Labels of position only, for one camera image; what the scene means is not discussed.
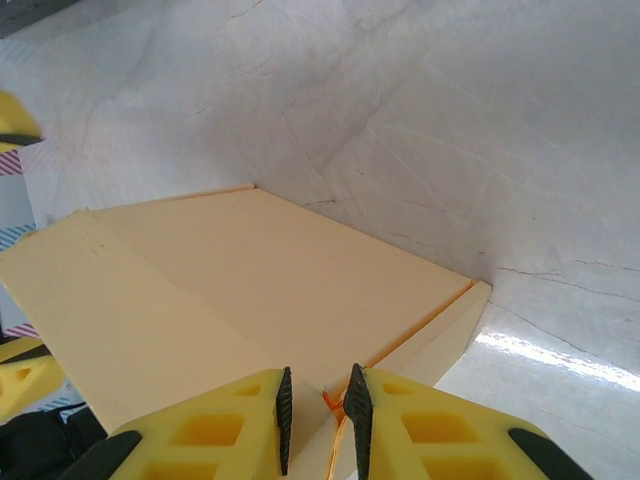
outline black object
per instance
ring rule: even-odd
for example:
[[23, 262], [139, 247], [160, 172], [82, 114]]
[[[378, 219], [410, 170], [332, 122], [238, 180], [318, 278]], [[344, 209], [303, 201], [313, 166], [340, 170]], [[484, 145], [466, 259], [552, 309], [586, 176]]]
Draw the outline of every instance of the black object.
[[34, 137], [33, 135], [0, 133], [0, 143], [9, 143], [11, 145], [18, 145], [19, 147], [26, 147], [27, 145], [33, 145], [34, 143], [39, 143], [41, 141], [42, 139], [40, 137]]
[[2, 331], [2, 322], [0, 322], [0, 345], [4, 345], [5, 343], [13, 342], [14, 340], [17, 340], [18, 338], [21, 338], [21, 337], [7, 337], [7, 336], [5, 336], [4, 332]]
[[549, 480], [593, 480], [548, 438], [523, 428], [512, 428], [509, 436]]
[[95, 444], [59, 480], [109, 480], [142, 440], [140, 432], [129, 430]]
[[0, 0], [0, 38], [56, 13], [78, 0]]
[[[105, 438], [88, 408], [69, 416], [72, 428], [67, 428], [60, 412], [79, 406], [26, 413], [1, 426], [0, 480], [57, 479], [84, 454], [88, 442]], [[85, 426], [87, 432], [80, 433]]]
[[51, 352], [47, 348], [47, 346], [43, 343], [42, 345], [38, 345], [31, 350], [27, 350], [26, 352], [19, 353], [11, 358], [7, 358], [0, 362], [0, 365], [7, 365], [9, 363], [21, 362], [23, 360], [31, 360], [33, 358], [40, 358], [46, 355], [51, 355]]
[[373, 429], [373, 401], [364, 378], [362, 367], [357, 363], [351, 370], [349, 386], [344, 396], [344, 413], [353, 422], [356, 439], [356, 465], [358, 479], [369, 478], [371, 462], [371, 435]]
[[282, 382], [276, 395], [276, 418], [280, 429], [280, 470], [289, 473], [289, 451], [291, 448], [291, 425], [293, 423], [293, 386], [291, 368], [285, 367]]

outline red striped pattern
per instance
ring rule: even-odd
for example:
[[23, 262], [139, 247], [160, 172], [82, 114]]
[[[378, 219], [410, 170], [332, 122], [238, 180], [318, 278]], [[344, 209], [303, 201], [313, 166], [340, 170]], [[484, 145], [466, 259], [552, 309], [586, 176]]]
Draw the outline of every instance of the red striped pattern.
[[0, 176], [2, 175], [19, 175], [22, 173], [18, 152], [0, 153]]
[[30, 323], [23, 323], [16, 327], [5, 329], [4, 333], [9, 337], [32, 337], [40, 338], [36, 329]]

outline yellow foam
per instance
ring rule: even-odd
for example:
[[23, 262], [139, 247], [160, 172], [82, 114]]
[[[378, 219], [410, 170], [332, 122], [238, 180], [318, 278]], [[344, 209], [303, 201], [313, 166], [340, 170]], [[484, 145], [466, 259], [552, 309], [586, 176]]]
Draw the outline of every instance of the yellow foam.
[[280, 475], [271, 369], [123, 425], [142, 440], [112, 480], [274, 480]]
[[[40, 137], [42, 132], [35, 119], [9, 92], [0, 90], [0, 133]], [[0, 143], [0, 153], [13, 150], [16, 145]]]
[[383, 370], [365, 369], [374, 404], [369, 480], [546, 480], [510, 439], [534, 425]]
[[[42, 341], [35, 338], [19, 338], [0, 345], [0, 362], [40, 345]], [[8, 420], [53, 393], [64, 378], [64, 372], [51, 355], [0, 365], [0, 421]]]

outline box flap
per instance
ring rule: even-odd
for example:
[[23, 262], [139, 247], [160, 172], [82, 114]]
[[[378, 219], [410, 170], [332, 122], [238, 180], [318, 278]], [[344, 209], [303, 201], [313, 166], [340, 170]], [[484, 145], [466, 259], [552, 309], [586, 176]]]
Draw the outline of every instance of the box flap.
[[261, 190], [93, 215], [318, 391], [355, 361], [376, 363], [472, 284]]
[[90, 212], [2, 253], [0, 280], [109, 431], [282, 367]]

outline yellow object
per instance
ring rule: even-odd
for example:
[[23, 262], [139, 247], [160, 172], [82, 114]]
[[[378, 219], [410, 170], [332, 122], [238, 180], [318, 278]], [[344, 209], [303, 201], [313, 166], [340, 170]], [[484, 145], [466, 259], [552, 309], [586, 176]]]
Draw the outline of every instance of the yellow object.
[[0, 254], [0, 281], [108, 432], [291, 365], [305, 480], [337, 428], [323, 391], [337, 400], [354, 361], [425, 358], [432, 384], [491, 291], [252, 187], [76, 212]]
[[50, 353], [20, 359], [43, 346], [35, 338], [0, 345], [0, 422], [53, 393], [64, 382], [64, 372]]
[[[513, 429], [521, 429], [547, 441], [534, 425], [383, 370], [363, 369], [362, 373], [373, 403], [373, 421], [370, 464], [359, 463], [360, 478], [367, 478], [367, 468], [368, 480], [552, 478], [510, 438]], [[355, 394], [354, 401], [358, 400], [362, 398]], [[367, 432], [358, 428], [356, 423], [356, 445], [362, 447]], [[568, 459], [557, 458], [552, 463]], [[575, 468], [577, 476], [572, 475], [573, 469], [553, 478], [590, 478], [579, 476], [582, 471]]]
[[[0, 90], [0, 134], [19, 134], [40, 137], [42, 132], [35, 119], [9, 92]], [[14, 150], [18, 146], [0, 142], [0, 153]]]
[[123, 425], [111, 439], [127, 432], [142, 437], [124, 461], [114, 459], [107, 440], [63, 478], [277, 479], [289, 454], [290, 379], [288, 369], [265, 370]]

